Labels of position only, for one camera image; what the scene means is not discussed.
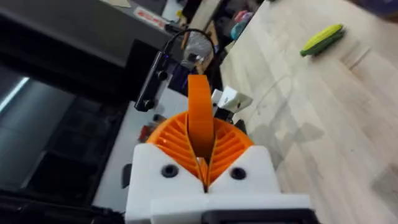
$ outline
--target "screw hole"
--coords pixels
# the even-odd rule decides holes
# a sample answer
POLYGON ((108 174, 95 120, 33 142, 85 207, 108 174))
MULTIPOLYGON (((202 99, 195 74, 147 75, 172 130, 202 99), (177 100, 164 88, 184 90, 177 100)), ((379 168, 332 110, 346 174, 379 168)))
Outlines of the screw hole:
POLYGON ((235 167, 231 170, 231 177, 235 180, 243 180, 246 178, 246 171, 240 167, 235 167))
POLYGON ((162 168, 162 175, 166 178, 175 177, 178 174, 178 167, 173 164, 166 165, 162 168))

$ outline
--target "orange ribbed piece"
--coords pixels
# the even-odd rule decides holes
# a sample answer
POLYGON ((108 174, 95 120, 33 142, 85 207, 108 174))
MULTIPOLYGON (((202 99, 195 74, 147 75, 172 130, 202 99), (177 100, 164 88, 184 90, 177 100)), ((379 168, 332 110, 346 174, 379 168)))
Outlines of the orange ribbed piece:
POLYGON ((190 75, 188 88, 188 111, 160 124, 147 142, 155 144, 208 187, 253 142, 232 124, 212 117, 206 76, 190 75))

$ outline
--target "green object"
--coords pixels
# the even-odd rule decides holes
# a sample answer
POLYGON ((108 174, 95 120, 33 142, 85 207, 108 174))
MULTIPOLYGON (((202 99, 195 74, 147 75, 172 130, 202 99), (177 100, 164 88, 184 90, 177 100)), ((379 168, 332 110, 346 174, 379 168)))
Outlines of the green object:
POLYGON ((317 55, 337 40, 340 40, 344 36, 344 33, 343 25, 330 26, 312 37, 303 50, 300 51, 300 55, 303 57, 306 55, 317 55))

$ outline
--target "black cable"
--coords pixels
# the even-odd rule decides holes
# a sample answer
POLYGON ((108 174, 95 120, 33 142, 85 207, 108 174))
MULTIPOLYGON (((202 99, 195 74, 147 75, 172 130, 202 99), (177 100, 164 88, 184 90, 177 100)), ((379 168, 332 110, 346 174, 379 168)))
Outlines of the black cable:
POLYGON ((213 66, 213 70, 211 71, 211 75, 210 75, 210 78, 209 78, 209 84, 210 84, 210 87, 212 87, 213 86, 213 79, 214 79, 214 76, 215 76, 215 70, 216 70, 217 67, 220 66, 220 64, 218 62, 218 57, 216 55, 216 47, 215 47, 213 41, 211 40, 211 38, 204 31, 202 31, 200 29, 189 28, 189 29, 185 29, 183 31, 180 31, 180 32, 176 33, 169 41, 167 41, 167 43, 165 44, 165 46, 162 49, 162 53, 168 55, 170 53, 171 47, 173 46, 173 44, 174 44, 175 40, 177 39, 177 37, 185 34, 186 32, 198 32, 201 35, 205 36, 206 39, 211 44, 211 48, 213 49, 213 63, 214 63, 214 66, 213 66))

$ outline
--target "wooden surface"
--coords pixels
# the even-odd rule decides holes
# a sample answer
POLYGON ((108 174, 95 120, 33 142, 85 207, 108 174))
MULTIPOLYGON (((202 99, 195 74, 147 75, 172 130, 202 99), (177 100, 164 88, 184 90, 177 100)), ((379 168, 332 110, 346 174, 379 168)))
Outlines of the wooden surface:
POLYGON ((265 1, 221 65, 254 98, 238 116, 272 156, 284 192, 322 223, 398 223, 398 27, 337 0, 265 1), (323 28, 346 36, 316 58, 323 28))
POLYGON ((205 30, 222 0, 202 0, 189 28, 205 30))

